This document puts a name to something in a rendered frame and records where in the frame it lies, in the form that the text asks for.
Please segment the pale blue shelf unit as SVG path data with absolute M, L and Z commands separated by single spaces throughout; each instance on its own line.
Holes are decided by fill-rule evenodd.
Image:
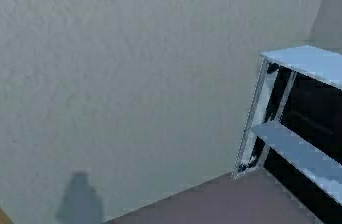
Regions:
M 342 54 L 265 51 L 233 170 L 264 169 L 315 216 L 342 224 Z

